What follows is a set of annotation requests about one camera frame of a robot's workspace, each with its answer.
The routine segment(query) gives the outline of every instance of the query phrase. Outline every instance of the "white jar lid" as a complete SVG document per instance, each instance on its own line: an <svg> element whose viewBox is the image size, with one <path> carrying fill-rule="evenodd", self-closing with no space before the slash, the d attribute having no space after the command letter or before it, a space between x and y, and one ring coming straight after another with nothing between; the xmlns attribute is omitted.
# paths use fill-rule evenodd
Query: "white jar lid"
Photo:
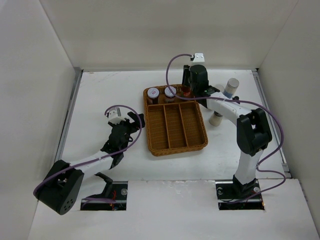
<svg viewBox="0 0 320 240"><path fill-rule="evenodd" d="M147 94L148 94L149 98L155 99L155 98L157 98L159 96L159 90L157 88L155 88L155 87L150 87L148 89Z"/></svg>
<svg viewBox="0 0 320 240"><path fill-rule="evenodd" d="M230 78L227 82L227 86L232 89L237 89L237 87L239 87L239 80L236 78Z"/></svg>
<svg viewBox="0 0 320 240"><path fill-rule="evenodd" d="M177 94L177 90L173 87L170 86L170 89L172 90L172 92L174 92L174 94ZM174 97L174 95L171 93L171 91L169 90L169 87L166 87L164 90L164 94L168 97L168 98L172 98Z"/></svg>

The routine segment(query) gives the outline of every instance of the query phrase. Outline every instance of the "wicker basket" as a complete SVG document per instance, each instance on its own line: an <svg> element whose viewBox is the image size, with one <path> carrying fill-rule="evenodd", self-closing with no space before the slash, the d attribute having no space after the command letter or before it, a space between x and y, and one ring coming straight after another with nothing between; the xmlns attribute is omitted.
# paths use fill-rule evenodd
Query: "wicker basket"
<svg viewBox="0 0 320 240"><path fill-rule="evenodd" d="M177 95L182 85L172 85ZM165 88L159 90L158 104L147 101L148 88L143 91L148 148L154 156L198 151L208 144L208 137L199 104L179 98L165 103Z"/></svg>

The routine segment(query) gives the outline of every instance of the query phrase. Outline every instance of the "white backdrop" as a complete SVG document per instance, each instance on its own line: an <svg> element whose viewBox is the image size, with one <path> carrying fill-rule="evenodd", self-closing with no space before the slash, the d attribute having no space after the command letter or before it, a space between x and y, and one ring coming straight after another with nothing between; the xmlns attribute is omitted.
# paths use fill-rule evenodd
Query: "white backdrop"
<svg viewBox="0 0 320 240"><path fill-rule="evenodd" d="M159 69L180 53L258 68L297 0L41 0L75 67Z"/></svg>
<svg viewBox="0 0 320 240"><path fill-rule="evenodd" d="M25 240L75 72L38 0L0 0L0 239Z"/></svg>
<svg viewBox="0 0 320 240"><path fill-rule="evenodd" d="M259 74L271 109L283 123L284 154L305 190L320 232L320 1L302 0L261 65Z"/></svg>

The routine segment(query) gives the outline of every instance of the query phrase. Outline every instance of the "basket divider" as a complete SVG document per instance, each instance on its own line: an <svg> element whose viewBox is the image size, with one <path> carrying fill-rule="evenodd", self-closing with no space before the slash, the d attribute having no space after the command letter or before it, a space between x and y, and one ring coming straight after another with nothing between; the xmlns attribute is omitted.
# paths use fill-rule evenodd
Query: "basket divider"
<svg viewBox="0 0 320 240"><path fill-rule="evenodd" d="M164 121L165 121L165 130L166 130L166 136L168 139L168 148L170 149L170 139L169 139L169 130L168 130L168 121L167 121L167 113L166 113L166 107L163 104L163 113L164 113Z"/></svg>
<svg viewBox="0 0 320 240"><path fill-rule="evenodd" d="M178 105L179 105L180 119L181 119L183 134L184 134L184 140L185 140L186 146L189 147L187 134L186 134L186 128L185 128L185 125L184 125L184 119L183 119L182 111L181 111L181 106L180 106L180 104L178 104Z"/></svg>

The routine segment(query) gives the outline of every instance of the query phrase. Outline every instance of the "white cylinder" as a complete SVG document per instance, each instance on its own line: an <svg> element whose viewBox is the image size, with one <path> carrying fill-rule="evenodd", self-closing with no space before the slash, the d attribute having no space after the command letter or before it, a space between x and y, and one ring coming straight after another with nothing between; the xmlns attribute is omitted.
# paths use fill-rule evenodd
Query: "white cylinder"
<svg viewBox="0 0 320 240"><path fill-rule="evenodd" d="M238 87L239 80L236 78L230 78L224 88L223 95L225 95L229 99L232 98Z"/></svg>
<svg viewBox="0 0 320 240"><path fill-rule="evenodd" d="M215 127L218 127L220 124L221 124L221 121L223 119L223 116L221 114L219 114L218 112L214 112L210 119L209 119L209 123L212 125L212 126L215 126Z"/></svg>

